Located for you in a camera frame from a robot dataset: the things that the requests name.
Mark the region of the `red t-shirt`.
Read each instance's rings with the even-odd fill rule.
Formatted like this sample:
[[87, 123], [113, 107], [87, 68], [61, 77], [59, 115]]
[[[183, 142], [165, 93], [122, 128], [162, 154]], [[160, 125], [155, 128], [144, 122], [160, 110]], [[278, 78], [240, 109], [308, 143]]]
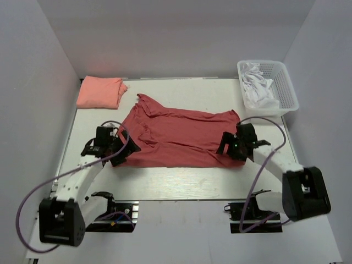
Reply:
[[240, 118], [234, 110], [212, 114], [167, 108], [148, 95], [137, 97], [123, 125], [141, 150], [127, 157], [123, 167], [237, 168], [245, 164], [216, 152], [223, 133], [236, 132]]

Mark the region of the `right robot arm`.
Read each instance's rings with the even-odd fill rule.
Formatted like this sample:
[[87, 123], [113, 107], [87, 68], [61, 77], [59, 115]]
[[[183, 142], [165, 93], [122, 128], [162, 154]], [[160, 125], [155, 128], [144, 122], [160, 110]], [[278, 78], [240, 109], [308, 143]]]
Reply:
[[258, 140], [251, 123], [238, 123], [235, 134], [223, 133], [217, 153], [226, 153], [236, 161], [251, 160], [260, 165], [260, 173], [267, 170], [282, 184], [280, 192], [255, 192], [251, 188], [240, 221], [244, 221], [246, 215], [268, 220], [284, 213], [289, 220], [296, 222], [330, 213], [331, 203], [321, 170], [286, 159], [268, 141]]

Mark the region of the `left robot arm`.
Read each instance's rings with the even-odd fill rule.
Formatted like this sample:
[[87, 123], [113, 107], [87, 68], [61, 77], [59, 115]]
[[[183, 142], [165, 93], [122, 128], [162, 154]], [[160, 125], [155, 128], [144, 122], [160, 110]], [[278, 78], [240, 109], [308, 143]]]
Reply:
[[116, 167], [140, 150], [125, 126], [98, 126], [96, 136], [85, 144], [76, 170], [52, 198], [41, 201], [40, 241], [77, 247], [86, 228], [95, 221], [125, 218], [132, 222], [129, 210], [116, 208], [112, 193], [96, 191], [90, 196], [86, 193], [106, 163]]

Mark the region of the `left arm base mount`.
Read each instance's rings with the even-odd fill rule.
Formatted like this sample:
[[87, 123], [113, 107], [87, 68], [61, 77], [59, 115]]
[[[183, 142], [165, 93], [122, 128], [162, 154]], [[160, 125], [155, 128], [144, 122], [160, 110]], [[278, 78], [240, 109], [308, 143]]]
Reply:
[[132, 233], [138, 221], [138, 213], [138, 201], [113, 201], [112, 211], [94, 220], [86, 232]]

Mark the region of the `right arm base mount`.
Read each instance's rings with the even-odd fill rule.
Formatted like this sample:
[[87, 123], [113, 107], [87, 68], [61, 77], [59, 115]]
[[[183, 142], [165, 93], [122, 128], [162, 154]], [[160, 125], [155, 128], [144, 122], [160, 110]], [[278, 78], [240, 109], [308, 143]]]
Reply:
[[[230, 232], [232, 234], [240, 234], [240, 219], [242, 209], [244, 208], [244, 201], [230, 202], [224, 206], [224, 212], [229, 214]], [[271, 211], [259, 210], [257, 206], [248, 205], [245, 212], [243, 229], [250, 227], [253, 224], [260, 222], [272, 215]], [[250, 230], [249, 233], [281, 233], [281, 217], [279, 214], [275, 214], [271, 219], [268, 219], [265, 223]]]

